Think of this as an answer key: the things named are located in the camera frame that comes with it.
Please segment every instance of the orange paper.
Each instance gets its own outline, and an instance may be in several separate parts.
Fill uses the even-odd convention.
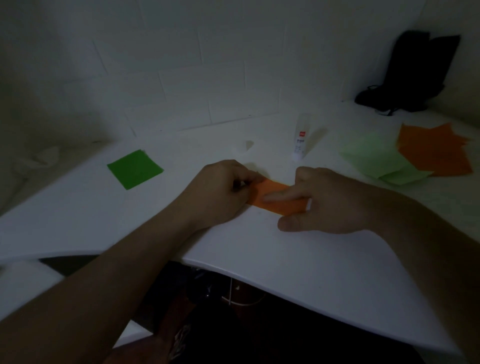
[[[472,173],[462,146],[468,138],[455,135],[450,123],[432,129],[404,125],[398,135],[398,151],[418,170],[432,176],[458,176]]]
[[[262,198],[265,194],[282,191],[288,187],[289,186],[286,184],[265,179],[263,182],[253,184],[251,186],[250,199],[248,200],[247,204],[264,208],[265,210],[272,211],[283,216],[305,212],[307,209],[308,198],[302,198],[300,200],[293,201],[263,202]]]

